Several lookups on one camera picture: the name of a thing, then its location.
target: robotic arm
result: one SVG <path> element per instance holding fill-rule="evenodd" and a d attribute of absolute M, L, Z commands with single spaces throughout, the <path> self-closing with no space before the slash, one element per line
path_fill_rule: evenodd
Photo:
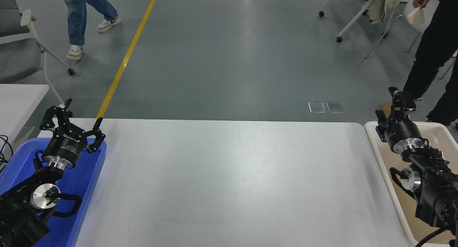
<path fill-rule="evenodd" d="M 391 178 L 415 199 L 415 217 L 429 226 L 439 227 L 439 232 L 450 230 L 458 236 L 458 175 L 453 174 L 442 152 L 429 146 L 409 119 L 409 113 L 416 110 L 411 94 L 396 87 L 390 87 L 389 91 L 393 97 L 391 114 L 385 117 L 382 110 L 376 110 L 376 131 L 392 152 L 401 154 L 402 160 L 410 163 L 401 171 L 391 167 Z M 457 239 L 451 240 L 450 246 L 458 247 Z"/>
<path fill-rule="evenodd" d="M 63 108 L 53 106 L 46 111 L 40 129 L 52 131 L 53 137 L 41 154 L 42 160 L 36 153 L 34 174 L 0 196 L 0 247 L 33 246 L 49 232 L 46 223 L 52 216 L 73 216 L 81 205 L 80 196 L 61 193 L 56 181 L 62 179 L 64 169 L 77 164 L 83 149 L 89 153 L 97 151 L 105 135 L 99 129 L 101 117 L 88 132 L 70 123 L 71 102 L 68 99 Z M 58 120 L 55 130 L 53 117 Z M 95 141 L 87 145 L 91 135 L 96 136 Z M 71 211 L 56 212 L 61 199 L 75 202 Z"/>

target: beige plastic tray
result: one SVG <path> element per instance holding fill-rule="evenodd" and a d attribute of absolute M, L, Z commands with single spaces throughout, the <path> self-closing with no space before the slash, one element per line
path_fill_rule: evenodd
<path fill-rule="evenodd" d="M 415 122 L 423 138 L 430 141 L 430 146 L 443 152 L 445 160 L 450 161 L 448 167 L 453 173 L 458 173 L 458 144 L 453 139 L 448 129 L 438 123 Z M 375 127 L 377 122 L 368 122 L 364 129 L 371 143 L 374 155 L 377 159 L 380 171 L 385 180 L 386 187 L 393 201 L 396 214 L 403 228 L 407 241 L 411 246 L 415 246 L 421 239 L 428 234 L 437 230 L 436 227 L 430 227 L 420 219 L 415 218 L 415 200 L 404 193 L 392 180 L 389 173 L 390 167 L 401 170 L 409 163 L 402 161 L 401 155 L 391 152 L 388 143 L 380 141 Z M 448 242 L 455 236 L 450 232 L 444 232 L 430 240 L 425 247 L 449 247 Z"/>

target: blue plastic tray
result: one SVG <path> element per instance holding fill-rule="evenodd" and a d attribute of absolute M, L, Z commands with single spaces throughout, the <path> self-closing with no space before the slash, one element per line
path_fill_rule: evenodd
<path fill-rule="evenodd" d="M 10 162 L 0 174 L 0 194 L 33 175 L 35 168 L 33 158 L 39 150 L 46 149 L 50 138 L 33 138 L 18 147 Z M 78 194 L 82 197 L 82 204 L 78 212 L 68 218 L 52 217 L 47 226 L 51 230 L 38 241 L 35 247 L 74 247 L 84 215 L 93 193 L 98 175 L 105 160 L 107 145 L 102 143 L 97 152 L 89 154 L 83 150 L 77 165 L 72 169 L 65 169 L 64 177 L 56 185 L 62 193 Z M 57 204 L 57 211 L 68 212 L 73 207 L 72 201 L 61 200 Z"/>

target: white jacket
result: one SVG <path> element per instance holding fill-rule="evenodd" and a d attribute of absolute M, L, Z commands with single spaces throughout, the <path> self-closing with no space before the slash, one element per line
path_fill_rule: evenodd
<path fill-rule="evenodd" d="M 372 24 L 377 24 L 380 21 L 386 21 L 399 5 L 401 0 L 375 0 L 369 6 L 368 16 Z"/>

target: person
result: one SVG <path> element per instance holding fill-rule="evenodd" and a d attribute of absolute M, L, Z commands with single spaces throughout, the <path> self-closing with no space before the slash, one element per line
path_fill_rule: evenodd
<path fill-rule="evenodd" d="M 414 8 L 427 6 L 430 0 L 414 0 Z M 415 61 L 404 91 L 409 91 L 415 100 L 419 100 L 427 91 L 437 75 L 439 68 L 444 66 L 458 49 L 458 0 L 439 0 L 431 23 L 422 35 L 415 54 Z M 390 113 L 391 103 L 384 104 L 381 109 Z M 445 86 L 445 93 L 434 109 L 427 115 L 427 122 L 443 124 L 447 127 L 458 119 L 458 62 L 455 62 L 450 80 Z"/>
<path fill-rule="evenodd" d="M 103 21 L 97 26 L 97 31 L 106 32 L 111 27 L 119 24 L 121 19 L 118 11 L 108 0 L 64 0 L 68 8 L 68 38 L 70 48 L 67 58 L 80 60 L 83 52 L 84 34 L 86 31 L 86 3 L 90 4 L 100 14 L 103 14 Z"/>

